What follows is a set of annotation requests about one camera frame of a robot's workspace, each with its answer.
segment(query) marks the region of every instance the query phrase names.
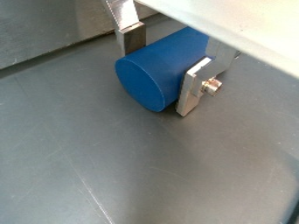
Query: scratch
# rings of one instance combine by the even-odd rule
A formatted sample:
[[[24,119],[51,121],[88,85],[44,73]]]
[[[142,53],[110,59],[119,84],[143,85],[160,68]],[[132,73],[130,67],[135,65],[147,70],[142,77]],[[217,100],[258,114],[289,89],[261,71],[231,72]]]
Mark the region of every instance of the scratch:
[[[92,203],[91,203],[88,197],[84,195],[83,191],[82,191],[79,188],[78,188],[78,190],[79,190],[80,194],[84,196],[86,200],[88,201],[88,203],[90,203],[90,205],[91,205],[94,211],[95,211],[96,214],[98,214],[98,217],[102,218],[100,213],[99,213],[99,211],[95,209],[95,207],[92,206]]]
[[[160,168],[158,168],[158,167],[150,167],[150,169],[158,170],[158,171],[160,171],[160,172],[166,172],[166,173],[168,173],[170,175],[175,176],[176,178],[184,180],[187,183],[190,183],[190,181],[188,181],[187,178],[182,177],[179,174],[176,174],[176,173],[174,173],[174,172],[171,172],[171,171],[167,171],[167,170],[160,169]]]
[[[66,157],[67,157],[67,159],[68,159],[68,161],[70,161],[70,165],[71,165],[74,171],[76,172],[76,174],[78,174],[78,176],[79,176],[79,179],[80,179],[83,185],[86,186],[86,188],[87,188],[87,190],[88,190],[90,196],[91,196],[92,199],[95,200],[95,202],[96,202],[96,204],[98,204],[98,207],[99,207],[102,213],[103,213],[103,214],[106,215],[106,217],[107,217],[108,223],[110,223],[110,224],[115,224],[115,222],[112,221],[111,217],[108,216],[108,212],[107,212],[106,208],[103,207],[102,203],[100,203],[99,200],[98,200],[98,197],[95,196],[94,192],[91,191],[91,188],[90,188],[90,186],[88,186],[86,180],[84,180],[83,177],[80,176],[80,174],[79,174],[79,172],[78,172],[78,170],[76,170],[76,168],[75,168],[75,166],[74,166],[74,164],[72,164],[72,162],[71,162],[70,156],[68,156],[66,153],[64,153],[64,155],[66,155]]]

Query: silver bracket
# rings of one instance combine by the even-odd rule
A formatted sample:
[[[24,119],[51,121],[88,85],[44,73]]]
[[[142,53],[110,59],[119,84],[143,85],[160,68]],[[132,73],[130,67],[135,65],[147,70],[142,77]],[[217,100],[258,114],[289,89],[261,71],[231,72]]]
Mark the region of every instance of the silver bracket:
[[[126,56],[146,46],[146,24],[139,21],[134,0],[102,0],[116,28],[116,40]]]
[[[176,104],[176,112],[182,116],[186,116],[198,106],[204,93],[212,96],[218,94],[222,82],[217,80],[217,76],[230,68],[238,52],[215,38],[210,38],[206,48],[210,57],[203,57],[183,76],[182,92]]]

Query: gray metal surface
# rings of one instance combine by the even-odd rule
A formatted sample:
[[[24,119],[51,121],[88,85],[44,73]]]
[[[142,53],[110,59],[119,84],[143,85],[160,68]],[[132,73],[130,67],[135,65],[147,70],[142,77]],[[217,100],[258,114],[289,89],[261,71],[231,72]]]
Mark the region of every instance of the gray metal surface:
[[[150,42],[182,27],[151,21]],[[286,223],[299,80],[241,55],[182,118],[128,96],[118,56],[111,35],[0,72],[0,223]]]
[[[112,30],[99,0],[0,0],[0,69]]]

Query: gray floor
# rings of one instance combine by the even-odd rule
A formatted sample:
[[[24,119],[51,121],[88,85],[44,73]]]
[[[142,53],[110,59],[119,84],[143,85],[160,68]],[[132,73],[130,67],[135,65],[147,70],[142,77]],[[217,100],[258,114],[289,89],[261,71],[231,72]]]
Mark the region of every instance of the gray floor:
[[[147,22],[155,41],[183,26]],[[182,118],[139,106],[115,36],[0,71],[0,223],[287,223],[299,80],[241,55]]]

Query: stainless steel surface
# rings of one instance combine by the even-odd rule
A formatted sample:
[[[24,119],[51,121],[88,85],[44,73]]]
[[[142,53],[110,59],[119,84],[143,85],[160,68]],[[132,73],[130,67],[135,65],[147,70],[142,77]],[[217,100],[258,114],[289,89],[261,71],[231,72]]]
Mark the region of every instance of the stainless steel surface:
[[[150,43],[183,28],[146,24]],[[0,71],[0,223],[286,224],[299,80],[242,54],[182,119],[124,94],[118,58],[110,35]]]
[[[238,50],[221,43],[215,38],[210,38],[206,53],[214,59],[203,57],[183,77],[176,105],[176,111],[182,116],[186,116],[198,106],[203,93],[215,95],[219,92],[222,82],[215,77],[230,69]]]
[[[136,8],[140,18],[155,14]],[[112,30],[99,0],[0,0],[0,69]]]
[[[139,22],[134,0],[102,0],[116,28],[116,40],[126,56],[146,46],[146,25]]]
[[[124,30],[116,31],[116,38],[122,55],[126,56],[146,46],[146,24],[138,22]]]
[[[299,1],[136,0],[299,78]]]
[[[196,72],[210,63],[211,59],[208,57],[203,57],[199,63],[196,63],[196,65],[187,71],[186,75],[183,76],[182,90],[179,95],[179,101],[176,104],[176,112],[182,116],[187,116],[187,114],[199,104],[203,92],[199,90],[196,94],[192,93]]]
[[[102,0],[119,30],[139,22],[134,0]]]

